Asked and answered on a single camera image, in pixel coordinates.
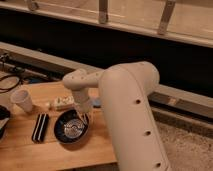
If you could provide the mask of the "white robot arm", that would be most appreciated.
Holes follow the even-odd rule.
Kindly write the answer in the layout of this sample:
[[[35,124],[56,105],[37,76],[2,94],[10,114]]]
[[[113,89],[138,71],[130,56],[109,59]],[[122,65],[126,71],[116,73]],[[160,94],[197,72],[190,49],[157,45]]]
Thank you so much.
[[[78,69],[62,79],[80,116],[91,110],[88,89],[99,90],[120,171],[172,171],[148,102],[159,79],[156,67],[146,61],[117,64],[91,74]]]

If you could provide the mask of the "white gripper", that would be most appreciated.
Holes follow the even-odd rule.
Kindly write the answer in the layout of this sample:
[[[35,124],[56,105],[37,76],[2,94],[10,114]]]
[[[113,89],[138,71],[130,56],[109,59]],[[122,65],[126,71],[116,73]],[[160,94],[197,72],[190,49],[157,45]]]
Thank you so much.
[[[87,113],[92,109],[92,102],[88,94],[88,89],[84,88],[72,92],[74,98],[74,106],[77,111],[79,119],[84,122],[85,125],[89,125],[90,119]]]

